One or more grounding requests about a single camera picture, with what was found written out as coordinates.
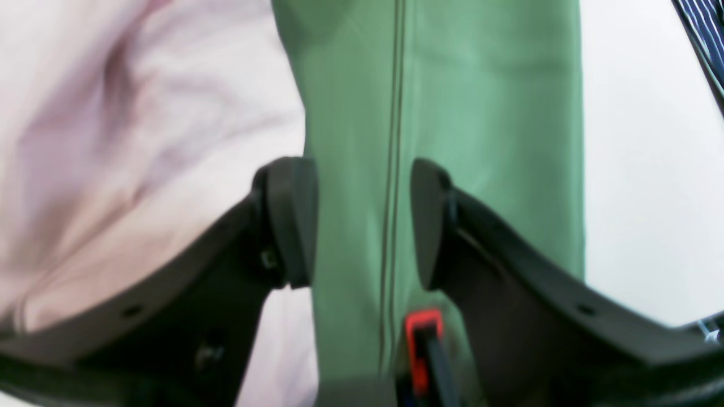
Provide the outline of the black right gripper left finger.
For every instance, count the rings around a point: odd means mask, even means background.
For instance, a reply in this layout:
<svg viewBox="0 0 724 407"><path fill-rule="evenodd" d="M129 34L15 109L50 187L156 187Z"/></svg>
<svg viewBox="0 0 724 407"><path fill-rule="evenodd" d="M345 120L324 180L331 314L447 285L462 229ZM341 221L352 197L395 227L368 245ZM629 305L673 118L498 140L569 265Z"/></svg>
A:
<svg viewBox="0 0 724 407"><path fill-rule="evenodd" d="M313 280L318 183L283 157L152 276L2 341L2 392L39 406L232 406L271 291Z"/></svg>

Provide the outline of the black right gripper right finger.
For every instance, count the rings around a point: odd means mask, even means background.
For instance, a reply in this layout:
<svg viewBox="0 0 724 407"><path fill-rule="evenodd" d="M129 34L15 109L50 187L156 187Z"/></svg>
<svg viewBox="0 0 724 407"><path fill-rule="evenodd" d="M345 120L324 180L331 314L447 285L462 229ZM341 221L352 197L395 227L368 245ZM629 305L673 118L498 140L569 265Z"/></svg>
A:
<svg viewBox="0 0 724 407"><path fill-rule="evenodd" d="M722 314L669 328L605 298L430 160L410 188L419 281L461 313L487 405L722 405Z"/></svg>

